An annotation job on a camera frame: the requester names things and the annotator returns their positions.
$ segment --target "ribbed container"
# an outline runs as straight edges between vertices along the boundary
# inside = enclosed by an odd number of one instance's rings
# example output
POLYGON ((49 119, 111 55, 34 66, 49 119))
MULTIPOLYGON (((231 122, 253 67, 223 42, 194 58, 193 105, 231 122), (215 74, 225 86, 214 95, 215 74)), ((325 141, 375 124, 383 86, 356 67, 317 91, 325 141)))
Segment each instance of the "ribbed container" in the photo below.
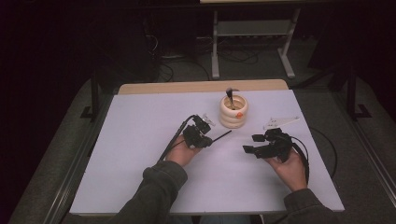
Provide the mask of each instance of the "ribbed container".
POLYGON ((248 101, 240 95, 233 96, 234 110, 231 107, 230 98, 224 96, 220 101, 220 123, 230 129, 242 127, 247 120, 248 101))

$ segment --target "person's left hand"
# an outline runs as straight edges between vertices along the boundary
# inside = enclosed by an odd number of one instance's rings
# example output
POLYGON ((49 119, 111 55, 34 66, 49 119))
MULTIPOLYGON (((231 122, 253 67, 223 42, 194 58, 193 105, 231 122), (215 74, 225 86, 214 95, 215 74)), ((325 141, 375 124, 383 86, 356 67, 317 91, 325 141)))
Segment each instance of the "person's left hand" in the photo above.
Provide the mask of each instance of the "person's left hand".
POLYGON ((174 161, 180 166, 185 166, 190 163, 192 158, 201 151, 201 148, 189 148, 184 141, 183 134, 180 135, 174 145, 173 148, 168 152, 165 157, 166 161, 174 161))

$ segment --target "person's right hand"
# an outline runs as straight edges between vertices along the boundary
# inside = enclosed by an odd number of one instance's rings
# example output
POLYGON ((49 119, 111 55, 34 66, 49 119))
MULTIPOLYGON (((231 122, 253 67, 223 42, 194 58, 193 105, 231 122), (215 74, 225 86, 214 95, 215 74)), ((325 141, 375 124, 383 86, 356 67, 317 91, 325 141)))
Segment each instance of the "person's right hand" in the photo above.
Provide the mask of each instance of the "person's right hand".
POLYGON ((282 163, 278 158, 265 159, 291 191, 306 189, 305 169, 300 155, 292 148, 289 159, 282 163))

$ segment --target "dark sleeve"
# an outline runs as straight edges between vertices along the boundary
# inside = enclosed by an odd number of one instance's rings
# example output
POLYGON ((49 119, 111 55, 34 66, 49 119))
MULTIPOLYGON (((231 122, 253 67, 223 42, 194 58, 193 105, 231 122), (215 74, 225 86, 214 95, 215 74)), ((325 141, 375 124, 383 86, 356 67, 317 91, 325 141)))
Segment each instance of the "dark sleeve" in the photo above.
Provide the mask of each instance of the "dark sleeve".
POLYGON ((160 161, 143 172, 134 197, 108 223, 165 223, 180 188, 187 181, 184 169, 173 161, 160 161))
POLYGON ((284 203, 289 214, 289 224, 339 223, 335 213, 325 207, 311 189, 294 191, 285 198, 284 203))

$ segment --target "white tabletop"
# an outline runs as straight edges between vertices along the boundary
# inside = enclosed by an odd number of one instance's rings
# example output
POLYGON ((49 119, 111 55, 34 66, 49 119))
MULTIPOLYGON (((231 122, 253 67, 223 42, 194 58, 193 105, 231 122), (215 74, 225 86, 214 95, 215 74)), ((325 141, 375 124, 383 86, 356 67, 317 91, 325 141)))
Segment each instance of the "white tabletop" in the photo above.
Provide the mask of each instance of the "white tabletop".
MULTIPOLYGON (((290 191, 270 165, 246 154, 242 145, 266 145, 253 143, 251 135, 264 133, 263 125, 270 118, 296 116, 299 121, 281 129, 307 147, 311 171, 309 188, 327 207, 344 210, 293 92, 240 91, 238 94, 249 102, 247 123, 204 148, 185 167, 189 180, 179 192, 171 213, 284 211, 283 198, 290 191)), ((118 213, 133 197, 144 169, 156 163, 188 116, 206 113, 216 122, 207 134, 212 139, 227 132, 218 119, 219 101, 224 95, 224 91, 116 95, 70 212, 118 213)))

